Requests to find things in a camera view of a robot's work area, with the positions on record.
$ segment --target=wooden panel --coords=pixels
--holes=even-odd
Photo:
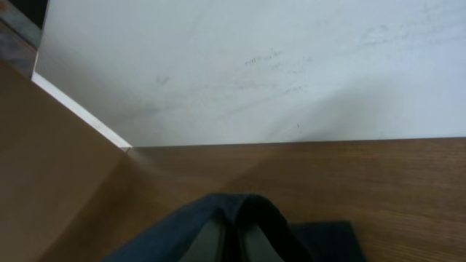
[[[0,261],[37,261],[124,153],[0,63]]]
[[[466,258],[466,139],[137,148],[43,261],[98,261],[210,192],[347,219],[371,262]]]

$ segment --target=wooden floor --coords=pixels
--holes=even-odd
[[[42,261],[98,261],[210,192],[349,220],[377,261],[466,261],[466,139],[136,148]]]

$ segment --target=wall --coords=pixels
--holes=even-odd
[[[0,261],[37,261],[124,152],[0,63]]]
[[[56,0],[36,72],[133,146],[455,137],[465,42],[462,0]]]

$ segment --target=white strip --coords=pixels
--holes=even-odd
[[[104,137],[109,139],[116,146],[124,150],[131,147],[131,145],[128,142],[126,142],[125,139],[117,135],[113,130],[108,128],[104,123],[102,123],[89,111],[87,111],[82,106],[80,106],[78,103],[76,103],[73,99],[67,96],[64,92],[61,92],[55,85],[50,83],[48,80],[46,80],[44,77],[42,77],[38,73],[33,72],[32,82],[40,86],[43,90],[45,90],[45,92],[48,92],[51,96],[53,96],[56,100],[58,100],[58,102],[66,106],[69,110],[71,110],[81,119],[83,119],[91,127],[94,127],[94,129],[96,129],[100,134],[102,134]]]

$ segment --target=wood grain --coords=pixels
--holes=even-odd
[[[98,261],[210,192],[352,221],[371,262],[465,261],[466,139],[134,148],[42,261]]]
[[[124,153],[0,63],[0,261],[37,261]]]

